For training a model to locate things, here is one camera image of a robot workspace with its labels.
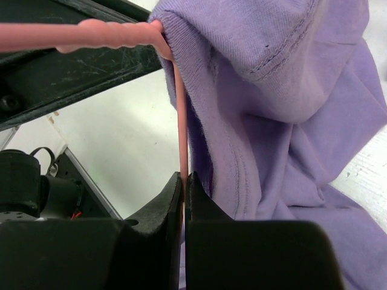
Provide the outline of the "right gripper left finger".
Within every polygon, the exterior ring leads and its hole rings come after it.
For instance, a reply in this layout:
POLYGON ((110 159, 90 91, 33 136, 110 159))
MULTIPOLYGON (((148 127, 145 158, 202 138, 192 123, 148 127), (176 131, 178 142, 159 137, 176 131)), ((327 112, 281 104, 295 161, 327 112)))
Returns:
POLYGON ((1 224, 2 289, 178 289, 182 183, 125 220, 1 224))

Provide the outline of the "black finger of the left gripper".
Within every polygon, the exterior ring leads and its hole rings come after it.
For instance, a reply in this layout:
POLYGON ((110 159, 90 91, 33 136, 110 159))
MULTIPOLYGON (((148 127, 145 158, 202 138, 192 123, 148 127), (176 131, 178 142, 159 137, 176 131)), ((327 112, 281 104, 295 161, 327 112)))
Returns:
MULTIPOLYGON (((129 1, 1 1, 1 22, 78 24, 88 18, 146 21, 150 12, 129 1)), ((1 130, 19 126, 161 65, 153 47, 55 49, 1 54, 1 130)))

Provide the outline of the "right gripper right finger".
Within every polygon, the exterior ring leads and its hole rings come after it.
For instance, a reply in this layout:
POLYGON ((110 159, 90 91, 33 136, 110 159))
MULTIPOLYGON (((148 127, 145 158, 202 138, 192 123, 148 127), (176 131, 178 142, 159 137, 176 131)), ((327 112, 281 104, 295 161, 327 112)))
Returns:
POLYGON ((196 173, 185 203, 187 289, 343 289, 333 247, 304 221, 235 221, 196 173))

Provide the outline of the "pink wire hanger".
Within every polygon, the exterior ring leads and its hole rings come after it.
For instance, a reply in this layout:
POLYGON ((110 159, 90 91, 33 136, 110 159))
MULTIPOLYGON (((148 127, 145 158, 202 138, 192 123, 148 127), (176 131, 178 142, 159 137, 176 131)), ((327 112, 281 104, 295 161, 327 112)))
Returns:
POLYGON ((178 115, 178 146, 180 175, 183 183, 182 214, 185 214, 186 185, 189 175, 187 100, 184 82, 172 50, 163 37, 159 20, 136 24, 104 22, 87 19, 73 24, 1 24, 1 52, 55 48, 60 53, 72 53, 81 48, 133 48, 151 45, 164 59, 172 62, 175 78, 178 115))

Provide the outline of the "purple t shirt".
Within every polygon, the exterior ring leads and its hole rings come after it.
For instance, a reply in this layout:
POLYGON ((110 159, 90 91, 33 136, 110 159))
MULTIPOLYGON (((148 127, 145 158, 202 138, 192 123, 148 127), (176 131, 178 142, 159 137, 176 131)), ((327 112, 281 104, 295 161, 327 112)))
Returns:
POLYGON ((386 288, 386 233, 331 186, 386 124, 367 1, 160 1, 187 91, 192 167, 235 219, 300 219, 348 289, 386 288))

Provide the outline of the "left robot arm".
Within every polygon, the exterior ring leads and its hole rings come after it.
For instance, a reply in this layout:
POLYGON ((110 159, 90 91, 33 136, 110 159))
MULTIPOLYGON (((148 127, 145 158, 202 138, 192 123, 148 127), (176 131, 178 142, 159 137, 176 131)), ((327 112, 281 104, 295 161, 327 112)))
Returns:
MULTIPOLYGON (((88 18, 142 22, 149 12, 128 1, 2 1, 1 22, 77 24, 88 18)), ((1 131, 160 69, 150 47, 21 50, 1 54, 1 131)), ((118 218, 69 151, 41 173, 35 153, 1 150, 1 221, 118 218)))

